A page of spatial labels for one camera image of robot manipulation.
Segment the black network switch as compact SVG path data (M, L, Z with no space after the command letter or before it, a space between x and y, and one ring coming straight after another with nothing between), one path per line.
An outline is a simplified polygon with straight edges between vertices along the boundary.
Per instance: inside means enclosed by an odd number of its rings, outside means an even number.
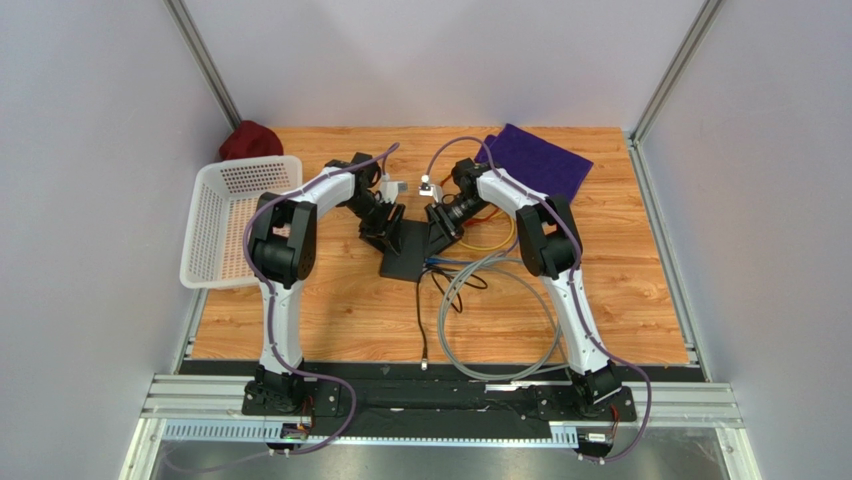
M379 275L398 281L417 282L427 258L429 225L424 221L403 220L399 231L400 252L383 254Z

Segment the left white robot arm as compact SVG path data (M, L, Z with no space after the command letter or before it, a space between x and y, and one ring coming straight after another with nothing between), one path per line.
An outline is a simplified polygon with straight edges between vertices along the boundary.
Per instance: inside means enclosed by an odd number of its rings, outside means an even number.
M264 299L264 346L254 378L245 388L246 415L296 415L308 404L300 338L304 283L317 260L318 221L331 209L348 208L360 221L359 237L383 254L398 255L404 207L376 192L388 155L357 153L332 160L301 187L264 193L243 234L243 254Z

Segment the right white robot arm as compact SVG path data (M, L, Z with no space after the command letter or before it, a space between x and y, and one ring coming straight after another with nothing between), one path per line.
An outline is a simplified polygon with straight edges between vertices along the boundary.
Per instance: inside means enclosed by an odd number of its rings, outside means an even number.
M603 344L582 272L582 242L569 201L560 195L535 191L492 162L465 159L453 169L458 188L445 202L439 195L425 208L428 255L461 242L463 224L485 206L493 205L513 217L520 255L517 262L544 287L551 303L547 314L554 327L550 349L563 356L575 390L580 415L616 415L625 388L616 370L621 358Z

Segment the purple cloth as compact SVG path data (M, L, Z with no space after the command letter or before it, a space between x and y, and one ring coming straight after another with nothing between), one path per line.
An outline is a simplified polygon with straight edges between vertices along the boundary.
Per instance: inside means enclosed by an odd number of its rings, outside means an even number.
M497 135L486 136L474 161L487 164L488 154L501 177L510 176L517 185L569 202L594 166L592 161L512 124L506 124Z

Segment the dark red cloth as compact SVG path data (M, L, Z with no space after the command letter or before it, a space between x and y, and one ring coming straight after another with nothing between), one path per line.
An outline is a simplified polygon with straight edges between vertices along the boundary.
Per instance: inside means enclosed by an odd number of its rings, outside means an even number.
M242 121L218 149L221 161L283 154L284 148L276 133L251 120Z

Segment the white plastic basket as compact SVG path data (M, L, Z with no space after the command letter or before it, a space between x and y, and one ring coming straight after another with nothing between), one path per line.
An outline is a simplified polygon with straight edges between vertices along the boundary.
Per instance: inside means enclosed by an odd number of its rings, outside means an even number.
M195 179L179 278L189 289L234 289L256 283L243 256L243 233L264 193L302 185L302 161L292 155L228 160Z

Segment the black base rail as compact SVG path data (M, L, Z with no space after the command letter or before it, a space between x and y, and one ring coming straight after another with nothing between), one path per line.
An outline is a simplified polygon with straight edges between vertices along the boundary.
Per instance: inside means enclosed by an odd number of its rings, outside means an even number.
M611 426L641 417L616 367L590 379L547 367L514 380L501 364L486 366L490 380L441 363L308 361L300 368L293 375L256 367L242 413L283 417L290 428L316 436L342 428L347 437L437 440L543 439L552 422Z

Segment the aluminium frame rail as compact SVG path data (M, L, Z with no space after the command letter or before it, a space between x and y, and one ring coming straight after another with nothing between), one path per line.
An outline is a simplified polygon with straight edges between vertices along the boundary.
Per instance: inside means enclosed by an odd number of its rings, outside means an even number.
M160 420L169 441L232 441L318 444L344 423L337 386L324 389L317 425L306 438L309 415L246 415L242 411L248 380L237 376L158 375L152 381L141 416ZM740 428L742 418L726 384L639 382L626 386L631 399L620 400L618 431ZM497 407L453 411L447 407L360 407L337 445L576 448L581 436L601 432L605 420L570 420L545 404L522 413Z

